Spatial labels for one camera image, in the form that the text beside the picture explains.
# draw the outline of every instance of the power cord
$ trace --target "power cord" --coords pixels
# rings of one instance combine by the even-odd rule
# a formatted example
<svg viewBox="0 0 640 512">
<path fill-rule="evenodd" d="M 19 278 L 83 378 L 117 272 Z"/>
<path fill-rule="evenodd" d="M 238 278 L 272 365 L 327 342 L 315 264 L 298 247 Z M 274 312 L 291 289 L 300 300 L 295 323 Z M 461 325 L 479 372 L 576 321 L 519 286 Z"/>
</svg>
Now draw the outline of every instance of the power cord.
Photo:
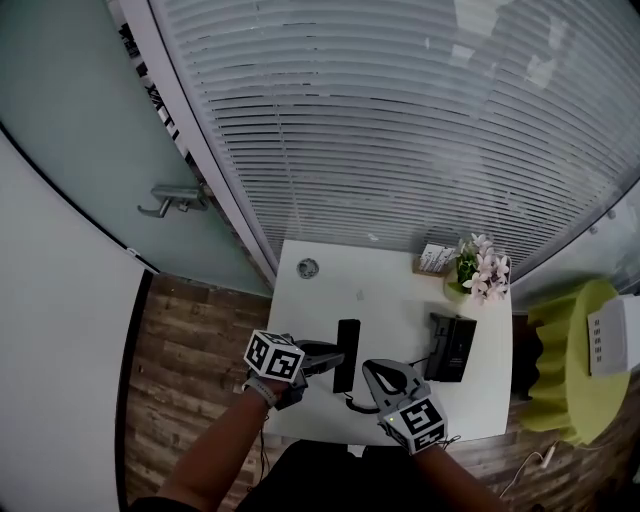
<svg viewBox="0 0 640 512">
<path fill-rule="evenodd" d="M 421 363 L 422 361 L 426 361 L 427 359 L 429 359 L 431 357 L 431 354 L 429 354 L 427 357 L 423 357 L 422 359 L 418 359 L 417 361 L 414 361 L 413 363 L 407 363 L 409 366 L 413 367 L 414 365 Z"/>
<path fill-rule="evenodd" d="M 556 446 L 558 445 L 558 443 L 561 443 L 561 442 L 566 442 L 566 441 L 562 441 L 561 439 L 558 439 L 557 441 L 555 441 L 555 442 L 554 442 L 554 443 L 549 447 L 549 449 L 547 450 L 547 453 L 544 455 L 544 457 L 543 457 L 543 456 L 542 456 L 542 454 L 540 454 L 539 452 L 532 452 L 532 453 L 530 453 L 530 454 L 527 456 L 527 458 L 524 460 L 524 462 L 522 463 L 522 465 L 520 466 L 520 468 L 518 468 L 518 471 L 516 472 L 516 475 L 513 477 L 513 479 L 511 480 L 511 482 L 509 482 L 509 485 L 507 485 L 507 486 L 504 488 L 504 491 L 502 491 L 502 492 L 500 493 L 500 497 L 502 498 L 502 497 L 505 495 L 505 493 L 506 493 L 506 492 L 511 488 L 511 486 L 513 486 L 513 484 L 514 484 L 514 483 L 516 482 L 516 480 L 518 479 L 518 476 L 520 475 L 520 472 L 524 469 L 524 467 L 527 465 L 527 462 L 529 462 L 529 460 L 531 459 L 531 457 L 532 457 L 533 455 L 537 455 L 538 457 L 540 457 L 540 459 L 542 460 L 542 463 L 540 464 L 540 467 L 541 467 L 542 469 L 546 469 L 546 468 L 547 468 L 547 466 L 549 465 L 549 462 L 551 462 L 551 457 L 553 457 L 553 453 L 554 453 L 554 452 L 555 452 L 555 450 L 556 450 Z M 570 443 L 567 443 L 567 444 L 569 444 L 570 446 L 572 446 L 572 447 L 573 447 L 574 449 L 576 449 L 576 450 L 584 450 L 584 451 L 587 451 L 587 452 L 597 452 L 598 450 L 602 450 L 603 448 L 606 448 L 606 447 L 608 447 L 608 446 L 611 446 L 612 444 L 614 444 L 614 442 L 612 441 L 612 442 L 610 442 L 610 443 L 606 443 L 606 444 L 603 444 L 603 445 L 600 445 L 600 446 L 594 446 L 593 448 L 592 448 L 592 447 L 586 447 L 586 446 L 575 446 L 575 445 L 572 445 L 572 444 L 570 444 Z"/>
<path fill-rule="evenodd" d="M 342 393 L 345 397 L 345 405 L 354 412 L 359 412 L 360 414 L 378 414 L 380 409 L 376 406 L 373 407 L 364 407 L 362 405 L 355 404 L 353 402 L 353 397 L 346 392 Z"/>
<path fill-rule="evenodd" d="M 267 456 L 267 452 L 264 449 L 264 426 L 260 428 L 260 482 L 262 482 L 262 477 L 264 476 L 264 463 L 267 463 L 267 474 L 271 472 L 271 463 L 269 462 L 269 457 Z"/>
<path fill-rule="evenodd" d="M 509 485 L 507 485 L 504 488 L 504 491 L 502 491 L 500 493 L 500 497 L 502 498 L 505 493 L 511 489 L 511 486 L 516 482 L 516 480 L 518 479 L 518 476 L 520 476 L 520 472 L 524 469 L 524 467 L 527 465 L 527 462 L 529 462 L 529 460 L 531 459 L 531 457 L 533 457 L 534 455 L 537 455 L 538 457 L 540 457 L 540 460 L 544 460 L 544 457 L 539 453 L 539 452 L 532 452 L 530 453 L 526 459 L 524 459 L 524 462 L 521 464 L 521 466 L 518 468 L 518 471 L 516 471 L 516 475 L 513 477 L 513 479 L 511 480 L 511 482 L 509 482 Z"/>
<path fill-rule="evenodd" d="M 460 441 L 460 437 L 459 435 L 457 436 L 453 436 L 451 439 L 445 439 L 444 441 L 438 441 L 436 442 L 436 444 L 438 446 L 440 446 L 444 451 L 447 451 L 447 448 L 449 448 L 449 445 L 455 443 L 456 441 Z"/>
</svg>

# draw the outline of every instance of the door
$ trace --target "door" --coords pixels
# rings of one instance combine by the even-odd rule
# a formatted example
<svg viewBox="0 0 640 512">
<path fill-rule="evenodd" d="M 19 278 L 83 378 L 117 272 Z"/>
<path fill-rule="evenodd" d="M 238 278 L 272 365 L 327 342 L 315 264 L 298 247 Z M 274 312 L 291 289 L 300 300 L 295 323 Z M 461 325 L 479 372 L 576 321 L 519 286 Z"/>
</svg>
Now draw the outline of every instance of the door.
<svg viewBox="0 0 640 512">
<path fill-rule="evenodd" d="M 0 3 L 0 121 L 88 217 L 163 272 L 250 293 L 269 288 L 205 211 L 163 218 L 159 185 L 197 180 L 155 112 L 103 0 Z"/>
</svg>

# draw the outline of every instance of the small round object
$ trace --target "small round object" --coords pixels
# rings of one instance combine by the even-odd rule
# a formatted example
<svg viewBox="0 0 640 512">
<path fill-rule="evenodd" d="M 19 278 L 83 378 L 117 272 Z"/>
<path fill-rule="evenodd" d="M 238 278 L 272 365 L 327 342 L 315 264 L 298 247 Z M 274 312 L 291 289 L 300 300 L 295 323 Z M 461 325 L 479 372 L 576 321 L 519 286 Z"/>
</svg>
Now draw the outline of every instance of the small round object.
<svg viewBox="0 0 640 512">
<path fill-rule="evenodd" d="M 298 263 L 298 275 L 302 279 L 311 279 L 320 270 L 318 262 L 312 258 L 305 258 Z"/>
</svg>

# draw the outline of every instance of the fiducial marker cube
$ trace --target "fiducial marker cube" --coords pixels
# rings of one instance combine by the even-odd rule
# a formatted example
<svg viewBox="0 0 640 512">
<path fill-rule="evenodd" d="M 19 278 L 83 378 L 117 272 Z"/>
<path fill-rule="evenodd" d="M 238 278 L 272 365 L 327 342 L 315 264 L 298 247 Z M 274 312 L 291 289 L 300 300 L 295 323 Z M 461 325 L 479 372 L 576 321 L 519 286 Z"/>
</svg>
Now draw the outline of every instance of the fiducial marker cube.
<svg viewBox="0 0 640 512">
<path fill-rule="evenodd" d="M 290 337 L 267 331 L 253 331 L 244 354 L 246 363 L 260 376 L 293 382 L 304 352 Z"/>
<path fill-rule="evenodd" d="M 447 416 L 433 394 L 387 414 L 381 425 L 411 455 L 447 437 Z"/>
</svg>

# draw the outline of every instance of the cable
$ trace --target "cable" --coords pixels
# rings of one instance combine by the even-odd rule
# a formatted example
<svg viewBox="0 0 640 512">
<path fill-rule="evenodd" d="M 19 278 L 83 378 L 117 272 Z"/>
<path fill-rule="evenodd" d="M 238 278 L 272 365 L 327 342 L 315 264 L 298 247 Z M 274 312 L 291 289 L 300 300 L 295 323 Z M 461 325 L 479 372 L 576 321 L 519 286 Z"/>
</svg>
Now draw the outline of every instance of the cable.
<svg viewBox="0 0 640 512">
<path fill-rule="evenodd" d="M 349 393 L 343 391 L 342 394 L 346 397 L 345 405 L 354 412 L 359 412 L 360 414 L 378 414 L 380 412 L 380 409 L 375 405 L 373 407 L 358 405 L 354 403 L 353 397 Z"/>
<path fill-rule="evenodd" d="M 265 423 L 269 421 L 269 415 L 264 419 Z M 264 449 L 264 435 L 262 437 L 262 451 L 264 452 L 264 460 L 267 461 L 267 475 L 271 473 L 271 461 L 269 461 L 269 456 L 267 455 L 267 450 Z"/>
<path fill-rule="evenodd" d="M 407 364 L 408 364 L 409 366 L 412 366 L 412 367 L 413 367 L 413 365 L 418 364 L 418 363 L 421 363 L 422 361 L 424 361 L 424 360 L 426 360 L 426 359 L 429 359 L 430 357 L 431 357 L 431 354 L 429 354 L 427 357 L 423 357 L 422 359 L 418 359 L 417 361 L 414 361 L 413 363 L 407 363 Z"/>
<path fill-rule="evenodd" d="M 264 460 L 265 460 L 265 452 L 264 452 L 264 430 L 260 429 L 260 482 L 262 482 L 262 477 L 264 476 Z"/>
<path fill-rule="evenodd" d="M 444 451 L 447 451 L 447 448 L 449 448 L 449 445 L 455 443 L 456 441 L 459 441 L 460 437 L 461 436 L 459 436 L 459 435 L 453 436 L 451 439 L 445 439 L 444 441 L 438 441 L 438 442 L 436 442 L 436 444 L 441 446 Z"/>
<path fill-rule="evenodd" d="M 520 471 L 522 471 L 522 470 L 524 469 L 524 467 L 527 465 L 527 462 L 529 462 L 529 459 L 531 458 L 531 456 L 532 456 L 532 455 L 537 455 L 538 457 L 540 457 L 540 460 L 544 460 L 544 457 L 543 457 L 540 453 L 538 453 L 538 452 L 532 452 L 532 453 L 530 453 L 530 454 L 527 456 L 527 458 L 526 458 L 526 459 L 524 459 L 524 462 L 522 463 L 522 465 L 520 466 L 520 468 L 518 468 L 518 471 L 516 472 L 516 476 L 514 476 L 514 477 L 513 477 L 513 480 L 511 480 L 511 482 L 509 482 L 509 485 L 507 485 L 507 486 L 504 488 L 504 491 L 502 491 L 502 492 L 500 493 L 500 497 L 501 497 L 501 498 L 505 495 L 505 493 L 506 493 L 509 489 L 511 489 L 511 486 L 512 486 L 512 485 L 516 482 L 516 480 L 518 479 L 518 476 L 520 475 Z"/>
</svg>

